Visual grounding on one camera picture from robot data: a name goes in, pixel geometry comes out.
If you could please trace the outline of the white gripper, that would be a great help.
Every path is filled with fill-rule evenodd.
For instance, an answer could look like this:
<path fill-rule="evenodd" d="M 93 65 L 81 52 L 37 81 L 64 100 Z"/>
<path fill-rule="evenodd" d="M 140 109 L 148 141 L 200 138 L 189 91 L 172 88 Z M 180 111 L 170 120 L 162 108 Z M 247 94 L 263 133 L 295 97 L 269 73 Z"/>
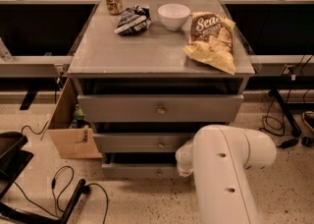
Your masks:
<path fill-rule="evenodd" d="M 192 165 L 192 140 L 188 140 L 176 151 L 177 170 L 182 177 L 193 173 Z"/>

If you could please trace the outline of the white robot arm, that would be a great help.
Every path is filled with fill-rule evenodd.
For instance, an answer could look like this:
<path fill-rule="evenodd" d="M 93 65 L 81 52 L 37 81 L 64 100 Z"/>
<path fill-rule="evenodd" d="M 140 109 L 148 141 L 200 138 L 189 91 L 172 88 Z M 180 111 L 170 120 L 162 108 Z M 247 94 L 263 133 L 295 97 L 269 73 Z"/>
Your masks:
<path fill-rule="evenodd" d="M 223 125 L 201 128 L 176 151 L 181 176 L 194 177 L 201 224 L 261 224 L 245 171 L 274 163 L 272 139 Z"/>

